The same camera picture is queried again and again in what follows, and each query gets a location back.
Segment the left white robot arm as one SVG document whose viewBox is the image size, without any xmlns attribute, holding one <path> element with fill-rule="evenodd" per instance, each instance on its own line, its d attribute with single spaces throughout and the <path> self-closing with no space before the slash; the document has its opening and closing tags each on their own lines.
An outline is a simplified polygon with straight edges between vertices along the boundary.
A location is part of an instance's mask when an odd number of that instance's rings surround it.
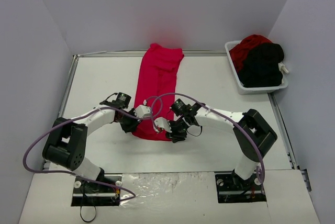
<svg viewBox="0 0 335 224">
<path fill-rule="evenodd" d="M 42 151 L 45 160 L 87 179 L 86 185 L 94 192 L 101 191 L 108 180 L 103 168 L 85 157 L 87 137 L 113 122 L 119 123 L 126 133 L 134 132 L 143 118 L 137 113 L 137 108 L 126 111 L 131 96 L 122 92 L 114 95 L 114 100 L 103 100 L 79 119 L 57 118 Z"/>
</svg>

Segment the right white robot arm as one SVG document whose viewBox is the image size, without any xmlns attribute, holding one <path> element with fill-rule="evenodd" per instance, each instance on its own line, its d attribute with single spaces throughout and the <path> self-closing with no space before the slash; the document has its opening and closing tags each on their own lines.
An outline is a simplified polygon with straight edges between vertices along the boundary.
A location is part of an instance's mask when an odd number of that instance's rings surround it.
<svg viewBox="0 0 335 224">
<path fill-rule="evenodd" d="M 255 109 L 244 113 L 229 112 L 211 109 L 202 103 L 187 105 L 178 99 L 171 110 L 177 120 L 167 122 L 166 137 L 174 143 L 184 141 L 191 126 L 233 132 L 242 151 L 242 158 L 232 171 L 233 185 L 239 189 L 251 183 L 252 174 L 277 140 L 275 131 Z"/>
</svg>

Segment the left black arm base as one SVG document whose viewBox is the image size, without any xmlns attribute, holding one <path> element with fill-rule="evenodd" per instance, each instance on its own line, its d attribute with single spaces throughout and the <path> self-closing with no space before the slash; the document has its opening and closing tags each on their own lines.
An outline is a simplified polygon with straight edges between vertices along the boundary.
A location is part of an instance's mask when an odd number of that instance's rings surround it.
<svg viewBox="0 0 335 224">
<path fill-rule="evenodd" d="M 120 190 L 109 186 L 85 181 L 78 176 L 75 178 L 72 192 L 72 207 L 80 206 L 119 206 Z"/>
</svg>

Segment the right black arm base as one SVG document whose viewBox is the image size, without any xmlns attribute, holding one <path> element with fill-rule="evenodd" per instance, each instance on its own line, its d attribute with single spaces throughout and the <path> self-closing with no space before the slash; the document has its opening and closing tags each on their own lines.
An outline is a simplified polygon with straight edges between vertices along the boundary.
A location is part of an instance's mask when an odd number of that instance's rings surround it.
<svg viewBox="0 0 335 224">
<path fill-rule="evenodd" d="M 255 173 L 246 180 L 233 177 L 231 173 L 215 173 L 217 199 L 219 204 L 266 202 L 263 191 Z"/>
</svg>

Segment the bright red t shirt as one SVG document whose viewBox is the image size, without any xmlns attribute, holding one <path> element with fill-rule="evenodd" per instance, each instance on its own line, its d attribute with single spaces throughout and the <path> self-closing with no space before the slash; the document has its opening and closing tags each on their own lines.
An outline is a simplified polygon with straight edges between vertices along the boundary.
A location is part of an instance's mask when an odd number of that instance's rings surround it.
<svg viewBox="0 0 335 224">
<path fill-rule="evenodd" d="M 152 96 L 175 92 L 177 72 L 183 58 L 184 54 L 181 48 L 164 48 L 157 43 L 150 45 L 140 65 L 135 108 L 144 100 L 147 100 L 147 105 L 150 107 L 154 98 L 150 100 L 148 98 Z M 164 96 L 162 101 L 163 108 L 158 117 L 167 116 L 168 120 L 172 120 L 174 116 L 169 111 L 170 106 L 175 102 L 174 95 Z M 171 141 L 165 137 L 164 132 L 157 133 L 150 120 L 141 122 L 132 135 L 145 140 Z"/>
</svg>

